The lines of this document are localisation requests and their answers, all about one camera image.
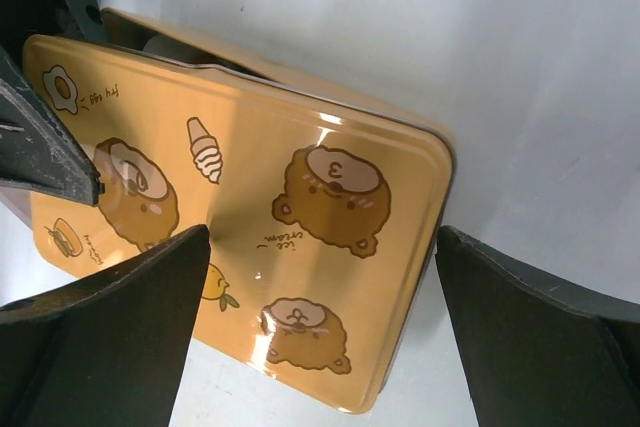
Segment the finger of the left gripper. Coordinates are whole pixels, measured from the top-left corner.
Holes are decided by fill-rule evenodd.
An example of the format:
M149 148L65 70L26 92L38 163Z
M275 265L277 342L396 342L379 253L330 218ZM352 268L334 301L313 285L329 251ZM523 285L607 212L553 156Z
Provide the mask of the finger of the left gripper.
M70 131L1 51L1 185L95 206L100 174Z

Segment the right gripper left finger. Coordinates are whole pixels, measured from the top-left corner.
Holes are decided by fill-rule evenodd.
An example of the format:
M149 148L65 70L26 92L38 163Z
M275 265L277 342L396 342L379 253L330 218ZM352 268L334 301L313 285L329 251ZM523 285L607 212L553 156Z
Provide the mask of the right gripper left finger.
M4 426L166 426L210 260L195 225L1 308Z

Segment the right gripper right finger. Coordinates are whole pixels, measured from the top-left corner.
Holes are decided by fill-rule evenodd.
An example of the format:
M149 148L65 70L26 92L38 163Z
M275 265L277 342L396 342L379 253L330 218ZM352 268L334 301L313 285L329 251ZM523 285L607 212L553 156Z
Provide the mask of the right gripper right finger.
M638 304L451 226L436 265L479 425L638 425Z

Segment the gold cookie tin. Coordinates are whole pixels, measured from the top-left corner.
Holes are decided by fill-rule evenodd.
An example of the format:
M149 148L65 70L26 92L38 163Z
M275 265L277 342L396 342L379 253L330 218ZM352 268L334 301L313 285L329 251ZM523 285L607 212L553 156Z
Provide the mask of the gold cookie tin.
M363 108L429 131L439 137L450 151L455 150L453 135L445 127L432 120L392 106L341 83L317 76L307 69L299 69L276 61L253 49L231 42L217 33L207 33L174 22L114 8L103 9L101 15L110 41L117 45L140 49L146 44L148 36L163 34L177 42L213 54L293 90L316 94L342 104Z

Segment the steel tin lid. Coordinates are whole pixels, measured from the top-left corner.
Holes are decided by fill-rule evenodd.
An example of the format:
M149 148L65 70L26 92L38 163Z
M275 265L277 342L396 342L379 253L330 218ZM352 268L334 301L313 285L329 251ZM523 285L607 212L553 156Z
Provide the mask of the steel tin lid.
M449 195L445 133L62 37L31 37L23 68L104 186L92 207L32 195L47 262L82 277L203 224L195 337L339 411L371 409Z

